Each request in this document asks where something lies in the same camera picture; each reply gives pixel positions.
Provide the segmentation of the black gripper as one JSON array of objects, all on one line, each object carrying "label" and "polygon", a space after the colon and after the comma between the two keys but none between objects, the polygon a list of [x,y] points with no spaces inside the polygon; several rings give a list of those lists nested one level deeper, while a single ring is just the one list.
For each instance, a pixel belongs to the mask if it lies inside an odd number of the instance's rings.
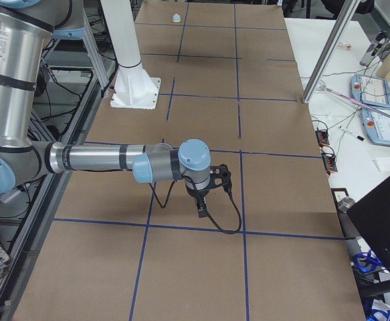
[{"label": "black gripper", "polygon": [[187,193],[192,196],[196,200],[198,217],[205,218],[207,216],[207,207],[205,203],[205,198],[209,193],[208,189],[197,189],[195,190],[193,187],[185,186]]}]

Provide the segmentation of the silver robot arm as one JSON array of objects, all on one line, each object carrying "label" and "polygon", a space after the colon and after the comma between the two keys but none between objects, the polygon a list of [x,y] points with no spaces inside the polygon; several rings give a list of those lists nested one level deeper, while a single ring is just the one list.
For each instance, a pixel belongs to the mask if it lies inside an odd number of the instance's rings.
[{"label": "silver robot arm", "polygon": [[0,194],[50,173],[130,171],[139,183],[184,181],[200,217],[208,216],[211,157],[198,139],[115,146],[34,142],[27,131],[44,42],[54,32],[84,34],[82,1],[0,1]]}]

